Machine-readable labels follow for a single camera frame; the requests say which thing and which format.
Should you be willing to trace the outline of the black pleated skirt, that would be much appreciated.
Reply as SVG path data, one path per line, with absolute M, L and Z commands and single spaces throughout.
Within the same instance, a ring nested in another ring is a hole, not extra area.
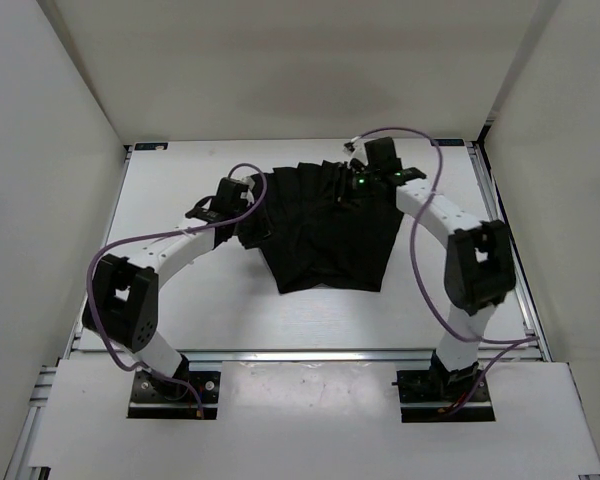
M 274 232 L 257 249 L 281 294 L 317 286 L 382 288 L 403 214 L 376 198 L 338 203 L 342 165 L 300 163 L 266 175 Z

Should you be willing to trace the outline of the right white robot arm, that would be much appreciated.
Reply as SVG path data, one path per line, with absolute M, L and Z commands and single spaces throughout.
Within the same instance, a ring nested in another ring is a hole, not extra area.
M 445 330 L 431 357 L 429 387 L 444 400 L 465 395 L 480 381 L 478 350 L 486 341 L 486 326 L 516 285 L 509 228 L 500 220 L 484 221 L 463 211 L 414 167 L 382 170 L 354 159 L 347 175 L 347 191 L 353 196 L 383 195 L 413 218 L 409 254 L 414 277 L 425 303 Z M 420 227 L 445 248 L 447 316 L 433 304 L 417 266 L 415 239 Z

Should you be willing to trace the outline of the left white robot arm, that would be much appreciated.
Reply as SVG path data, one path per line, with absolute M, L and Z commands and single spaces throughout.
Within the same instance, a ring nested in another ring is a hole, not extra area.
M 170 231 L 115 241 L 95 254 L 87 270 L 84 327 L 102 341 L 123 371 L 148 373 L 168 400 L 190 387 L 189 362 L 158 332 L 161 288 L 186 266 L 231 239 L 253 218 L 266 191 L 229 183 L 235 192 L 208 196 Z

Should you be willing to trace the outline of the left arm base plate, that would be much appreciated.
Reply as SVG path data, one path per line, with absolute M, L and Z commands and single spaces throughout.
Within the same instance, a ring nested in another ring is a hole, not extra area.
M 189 384 L 201 402 L 179 385 L 153 380 L 148 372 L 135 373 L 127 417 L 129 419 L 216 420 L 221 386 L 220 371 L 190 371 Z

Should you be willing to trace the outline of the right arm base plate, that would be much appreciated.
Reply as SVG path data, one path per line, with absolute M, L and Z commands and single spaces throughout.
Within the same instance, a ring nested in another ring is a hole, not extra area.
M 467 396 L 479 373 L 474 379 L 463 379 L 444 386 L 430 370 L 397 371 L 392 385 L 398 389 L 401 422 L 494 422 L 496 416 L 485 379 L 478 384 L 471 397 Z

